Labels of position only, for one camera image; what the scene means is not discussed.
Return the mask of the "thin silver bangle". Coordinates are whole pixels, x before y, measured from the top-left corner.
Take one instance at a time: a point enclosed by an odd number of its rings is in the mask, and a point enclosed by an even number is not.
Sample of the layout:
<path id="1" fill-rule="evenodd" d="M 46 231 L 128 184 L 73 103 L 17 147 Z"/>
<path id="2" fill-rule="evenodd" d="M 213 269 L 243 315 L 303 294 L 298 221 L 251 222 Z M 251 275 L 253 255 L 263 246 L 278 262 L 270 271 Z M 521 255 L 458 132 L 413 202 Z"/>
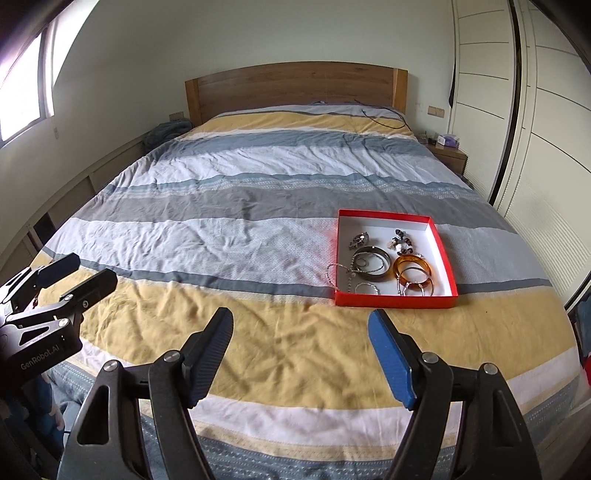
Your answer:
<path id="1" fill-rule="evenodd" d="M 427 277 L 422 282 L 412 281 L 404 276 L 397 279 L 398 292 L 402 296 L 408 296 L 411 291 L 420 292 L 422 296 L 432 296 L 435 291 L 435 285 L 431 277 Z"/>

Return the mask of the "wall switch plate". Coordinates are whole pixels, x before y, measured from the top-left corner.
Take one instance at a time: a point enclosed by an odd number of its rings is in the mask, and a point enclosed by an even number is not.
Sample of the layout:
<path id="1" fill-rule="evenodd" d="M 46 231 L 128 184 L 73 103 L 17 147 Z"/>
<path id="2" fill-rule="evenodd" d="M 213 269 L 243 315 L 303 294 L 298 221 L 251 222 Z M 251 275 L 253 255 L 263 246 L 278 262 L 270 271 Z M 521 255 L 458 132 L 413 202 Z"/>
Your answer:
<path id="1" fill-rule="evenodd" d="M 446 114 L 446 110 L 444 108 L 429 106 L 428 107 L 428 114 L 431 116 L 438 117 L 438 118 L 444 118 L 445 114 Z"/>

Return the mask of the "wooden headboard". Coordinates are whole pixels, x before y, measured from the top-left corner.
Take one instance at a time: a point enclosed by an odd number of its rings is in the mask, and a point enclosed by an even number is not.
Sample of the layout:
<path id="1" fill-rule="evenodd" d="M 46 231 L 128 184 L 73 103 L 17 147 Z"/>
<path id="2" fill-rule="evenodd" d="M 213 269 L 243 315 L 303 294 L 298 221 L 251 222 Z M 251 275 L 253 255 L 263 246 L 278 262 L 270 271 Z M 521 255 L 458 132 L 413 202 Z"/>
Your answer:
<path id="1" fill-rule="evenodd" d="M 388 106 L 405 113 L 408 86 L 405 69 L 337 61 L 270 63 L 184 82 L 196 126 L 225 112 L 315 102 Z"/>

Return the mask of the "dark brown bangle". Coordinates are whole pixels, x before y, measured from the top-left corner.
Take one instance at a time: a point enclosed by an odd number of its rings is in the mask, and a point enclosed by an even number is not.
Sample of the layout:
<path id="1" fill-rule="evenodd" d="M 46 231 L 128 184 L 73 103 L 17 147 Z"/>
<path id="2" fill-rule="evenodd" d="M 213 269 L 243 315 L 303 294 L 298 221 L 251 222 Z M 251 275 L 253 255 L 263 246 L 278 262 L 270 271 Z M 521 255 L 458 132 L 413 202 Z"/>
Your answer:
<path id="1" fill-rule="evenodd" d="M 388 278 L 392 269 L 391 256 L 377 246 L 363 246 L 353 253 L 352 270 L 369 281 L 382 281 Z"/>

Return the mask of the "amber orange bangle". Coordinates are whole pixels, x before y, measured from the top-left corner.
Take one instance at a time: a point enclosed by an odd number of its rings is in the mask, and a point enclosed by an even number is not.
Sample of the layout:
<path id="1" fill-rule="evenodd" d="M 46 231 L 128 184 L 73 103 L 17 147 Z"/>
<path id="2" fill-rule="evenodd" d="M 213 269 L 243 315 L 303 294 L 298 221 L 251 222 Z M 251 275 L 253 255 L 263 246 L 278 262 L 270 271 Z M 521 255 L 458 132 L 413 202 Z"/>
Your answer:
<path id="1" fill-rule="evenodd" d="M 401 276 L 412 281 L 422 282 L 427 277 L 433 280 L 433 271 L 430 264 L 421 256 L 405 254 L 394 260 L 394 278 Z"/>

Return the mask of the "striped bed duvet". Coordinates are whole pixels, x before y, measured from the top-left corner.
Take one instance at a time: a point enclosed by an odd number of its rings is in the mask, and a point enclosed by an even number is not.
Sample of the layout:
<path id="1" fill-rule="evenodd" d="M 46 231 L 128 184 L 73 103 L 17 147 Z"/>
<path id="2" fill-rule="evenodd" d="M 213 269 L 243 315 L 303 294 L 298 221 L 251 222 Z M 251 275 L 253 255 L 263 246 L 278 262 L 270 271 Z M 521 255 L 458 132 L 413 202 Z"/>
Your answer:
<path id="1" fill-rule="evenodd" d="M 116 290 L 90 309 L 82 350 L 50 379 L 84 399 L 102 364 L 154 361 L 219 307 L 235 330 L 191 412 L 220 479 L 378 479 L 410 414 L 367 332 L 369 311 L 335 305 L 342 209 L 430 217 L 459 297 L 393 309 L 396 326 L 451 364 L 496 364 L 533 443 L 572 408 L 581 366 L 562 302 L 530 246 L 415 138 L 396 111 L 358 104 L 225 113 L 122 171 L 42 247 L 80 269 L 41 299 L 109 268 Z"/>

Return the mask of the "white wardrobe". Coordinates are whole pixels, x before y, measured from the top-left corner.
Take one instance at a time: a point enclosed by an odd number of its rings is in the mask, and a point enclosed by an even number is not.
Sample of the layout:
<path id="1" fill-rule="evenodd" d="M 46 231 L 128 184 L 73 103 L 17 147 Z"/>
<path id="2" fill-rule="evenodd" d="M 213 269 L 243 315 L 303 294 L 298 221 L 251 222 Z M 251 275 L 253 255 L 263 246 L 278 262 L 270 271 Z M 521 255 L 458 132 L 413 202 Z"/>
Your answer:
<path id="1" fill-rule="evenodd" d="M 590 289 L 590 73 L 532 1 L 455 1 L 450 129 L 469 181 L 571 309 Z"/>

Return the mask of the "window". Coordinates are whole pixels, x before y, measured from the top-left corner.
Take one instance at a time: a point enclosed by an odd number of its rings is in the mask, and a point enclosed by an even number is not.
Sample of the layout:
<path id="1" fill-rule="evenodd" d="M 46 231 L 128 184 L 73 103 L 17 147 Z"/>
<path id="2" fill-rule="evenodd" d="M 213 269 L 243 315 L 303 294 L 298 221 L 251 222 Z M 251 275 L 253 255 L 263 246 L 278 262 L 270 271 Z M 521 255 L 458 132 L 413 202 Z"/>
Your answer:
<path id="1" fill-rule="evenodd" d="M 3 145 L 55 114 L 55 84 L 88 15 L 84 8 L 66 8 L 32 40 L 8 71 L 1 82 Z"/>

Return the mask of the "red jewelry box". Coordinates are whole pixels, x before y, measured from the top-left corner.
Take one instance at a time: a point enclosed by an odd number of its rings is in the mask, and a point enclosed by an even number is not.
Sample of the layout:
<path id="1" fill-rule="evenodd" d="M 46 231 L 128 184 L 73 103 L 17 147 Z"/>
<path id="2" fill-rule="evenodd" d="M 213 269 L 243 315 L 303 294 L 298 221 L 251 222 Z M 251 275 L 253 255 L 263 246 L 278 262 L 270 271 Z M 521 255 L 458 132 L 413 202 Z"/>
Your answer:
<path id="1" fill-rule="evenodd" d="M 459 296 L 428 216 L 342 209 L 327 275 L 338 306 L 447 309 Z"/>

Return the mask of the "dark green cloth pile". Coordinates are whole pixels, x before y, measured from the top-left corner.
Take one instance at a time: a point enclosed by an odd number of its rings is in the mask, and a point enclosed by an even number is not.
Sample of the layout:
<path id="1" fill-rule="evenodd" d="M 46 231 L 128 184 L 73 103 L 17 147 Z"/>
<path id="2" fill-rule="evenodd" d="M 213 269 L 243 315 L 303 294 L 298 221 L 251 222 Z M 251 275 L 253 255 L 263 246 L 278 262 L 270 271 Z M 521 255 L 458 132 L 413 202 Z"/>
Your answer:
<path id="1" fill-rule="evenodd" d="M 143 137 L 142 144 L 144 150 L 149 152 L 167 141 L 189 132 L 193 128 L 193 123 L 186 118 L 160 123 L 148 131 Z"/>

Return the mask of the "tissue box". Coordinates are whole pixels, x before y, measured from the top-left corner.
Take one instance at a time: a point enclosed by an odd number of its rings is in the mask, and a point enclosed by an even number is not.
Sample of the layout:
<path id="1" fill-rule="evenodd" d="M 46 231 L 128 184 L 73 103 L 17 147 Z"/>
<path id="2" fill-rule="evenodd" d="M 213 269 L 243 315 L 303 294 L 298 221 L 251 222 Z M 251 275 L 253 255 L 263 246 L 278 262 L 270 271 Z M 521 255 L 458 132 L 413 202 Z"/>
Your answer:
<path id="1" fill-rule="evenodd" d="M 440 134 L 437 138 L 437 144 L 444 148 L 458 149 L 460 140 L 453 134 Z"/>

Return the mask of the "wooden nightstand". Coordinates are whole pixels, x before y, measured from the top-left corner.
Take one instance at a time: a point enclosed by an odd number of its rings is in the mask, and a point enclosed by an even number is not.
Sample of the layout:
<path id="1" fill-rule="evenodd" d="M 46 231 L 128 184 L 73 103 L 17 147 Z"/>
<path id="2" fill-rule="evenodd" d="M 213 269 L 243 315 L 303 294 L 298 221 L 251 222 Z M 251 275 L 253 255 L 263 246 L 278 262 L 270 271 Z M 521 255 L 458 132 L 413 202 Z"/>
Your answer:
<path id="1" fill-rule="evenodd" d="M 460 149 L 444 147 L 440 144 L 427 145 L 428 150 L 444 165 L 459 176 L 465 173 L 468 155 Z"/>

